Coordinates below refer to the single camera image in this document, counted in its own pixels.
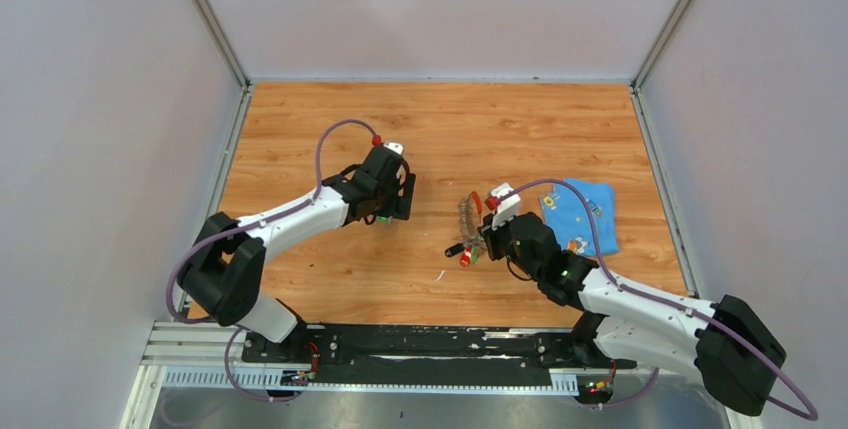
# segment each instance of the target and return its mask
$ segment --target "red connector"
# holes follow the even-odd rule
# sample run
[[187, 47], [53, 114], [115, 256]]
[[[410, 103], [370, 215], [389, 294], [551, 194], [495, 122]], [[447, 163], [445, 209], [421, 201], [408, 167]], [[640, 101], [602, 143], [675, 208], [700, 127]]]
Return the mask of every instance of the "red connector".
[[489, 208], [490, 211], [494, 211], [501, 204], [498, 200], [497, 196], [489, 196], [486, 198], [486, 207]]

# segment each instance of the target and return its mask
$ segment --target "gray floor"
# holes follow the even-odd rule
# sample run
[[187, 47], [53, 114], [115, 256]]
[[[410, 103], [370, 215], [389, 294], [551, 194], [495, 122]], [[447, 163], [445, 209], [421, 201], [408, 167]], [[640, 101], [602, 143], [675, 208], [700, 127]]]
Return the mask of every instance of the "gray floor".
[[[635, 376], [619, 376], [616, 395], [641, 387]], [[151, 427], [193, 421], [226, 399], [211, 416], [181, 427], [208, 428], [726, 428], [723, 410], [702, 390], [680, 378], [660, 378], [642, 400], [599, 414], [577, 407], [572, 398], [552, 396], [480, 396], [377, 393], [305, 393], [290, 403], [265, 404], [233, 390], [166, 390]]]

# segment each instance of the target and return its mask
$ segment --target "wood grain surface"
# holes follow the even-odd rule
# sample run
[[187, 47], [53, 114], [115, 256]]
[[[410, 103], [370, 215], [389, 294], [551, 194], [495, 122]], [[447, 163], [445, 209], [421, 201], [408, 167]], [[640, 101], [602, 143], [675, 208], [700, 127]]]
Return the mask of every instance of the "wood grain surface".
[[[330, 231], [267, 264], [262, 289], [306, 320], [572, 326], [577, 311], [514, 279], [503, 260], [462, 268], [443, 254], [459, 240], [457, 203], [470, 191], [544, 177], [612, 184], [621, 251], [607, 258], [611, 268], [685, 293], [624, 85], [262, 83], [221, 209], [238, 217], [310, 192], [318, 137], [351, 117], [405, 145], [418, 175], [412, 217]], [[365, 129], [339, 128], [324, 145], [325, 176], [362, 162], [369, 148]], [[523, 193], [522, 212], [541, 214], [538, 195], [549, 190]]]

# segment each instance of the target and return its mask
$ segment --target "folded cloth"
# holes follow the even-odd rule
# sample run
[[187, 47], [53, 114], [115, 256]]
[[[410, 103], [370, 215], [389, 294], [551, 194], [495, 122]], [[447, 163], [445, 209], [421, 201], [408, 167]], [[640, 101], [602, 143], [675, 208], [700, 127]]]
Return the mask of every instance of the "folded cloth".
[[[579, 179], [564, 179], [576, 187], [586, 198], [595, 226], [598, 229], [598, 243], [604, 254], [618, 252], [618, 240], [615, 236], [615, 191], [605, 182], [592, 183]], [[592, 243], [592, 229], [589, 226], [586, 209], [580, 199], [566, 187], [554, 184], [554, 191], [539, 198], [545, 224], [550, 226], [560, 247], [576, 254], [595, 256]]]

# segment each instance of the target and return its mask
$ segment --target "aluminum frame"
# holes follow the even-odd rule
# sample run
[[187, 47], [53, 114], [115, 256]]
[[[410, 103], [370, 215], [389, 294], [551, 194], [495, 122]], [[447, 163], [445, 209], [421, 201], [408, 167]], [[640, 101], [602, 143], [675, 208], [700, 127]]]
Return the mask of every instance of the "aluminum frame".
[[[660, 30], [656, 40], [643, 62], [639, 72], [632, 81], [620, 80], [516, 80], [507, 81], [499, 80], [498, 82], [575, 82], [575, 83], [622, 83], [629, 82], [633, 107], [636, 112], [636, 117], [639, 121], [640, 130], [645, 141], [645, 146], [651, 162], [651, 168], [654, 173], [654, 178], [657, 183], [657, 188], [660, 193], [660, 198], [663, 203], [663, 208], [671, 231], [672, 241], [674, 242], [677, 251], [678, 260], [680, 261], [681, 270], [683, 272], [684, 281], [686, 281], [687, 289], [692, 294], [697, 294], [697, 280], [692, 271], [691, 264], [686, 256], [686, 245], [688, 243], [686, 234], [678, 225], [678, 217], [676, 215], [676, 202], [673, 191], [666, 184], [666, 171], [662, 161], [661, 153], [655, 147], [652, 137], [653, 128], [650, 122], [650, 114], [647, 111], [647, 105], [642, 95], [642, 86], [651, 74], [651, 71], [656, 66], [668, 42], [673, 37], [680, 22], [685, 16], [687, 10], [691, 7], [694, 0], [678, 0], [675, 7], [669, 14], [668, 19]], [[248, 106], [253, 95], [254, 84], [257, 80], [251, 80], [244, 71], [238, 61], [235, 51], [230, 45], [227, 37], [218, 21], [212, 6], [208, 0], [192, 0], [199, 15], [203, 19], [210, 35], [221, 52], [224, 61], [226, 62], [234, 79], [242, 88], [242, 98], [235, 110], [230, 136], [221, 160], [219, 175], [215, 182], [215, 186], [210, 197], [207, 207], [207, 213], [214, 212], [220, 203], [223, 195], [224, 186], [232, 165], [233, 156], [235, 153], [238, 140], [241, 136], [241, 131], [244, 126], [245, 116]], [[448, 79], [427, 79], [429, 81], [446, 81]], [[180, 298], [181, 305], [185, 303], [185, 293], [182, 293]], [[126, 429], [140, 429], [149, 427], [153, 414], [156, 409], [159, 392], [163, 382], [166, 380], [166, 375], [169, 366], [179, 367], [195, 367], [198, 369], [220, 368], [224, 358], [224, 346], [232, 336], [233, 329], [221, 328], [215, 324], [197, 324], [193, 326], [182, 325], [178, 323], [155, 323], [151, 332], [148, 346], [139, 366], [139, 371], [136, 375], [136, 380], [133, 385], [132, 392], [127, 401], [127, 406], [124, 415], [121, 419], [119, 427]], [[243, 336], [241, 340], [237, 340], [233, 345], [233, 351], [236, 352], [241, 348]], [[255, 371], [257, 367], [264, 369], [261, 366], [271, 365], [256, 365], [244, 364], [241, 361], [233, 361], [234, 371], [240, 370]], [[274, 369], [282, 369], [282, 366], [297, 366], [274, 364]], [[552, 370], [552, 374], [582, 374], [591, 375], [598, 370]], [[634, 373], [644, 373], [645, 369], [636, 369]], [[756, 428], [759, 424], [758, 419], [746, 418], [738, 414], [728, 412], [728, 419], [731, 427], [741, 429], [743, 427]]]

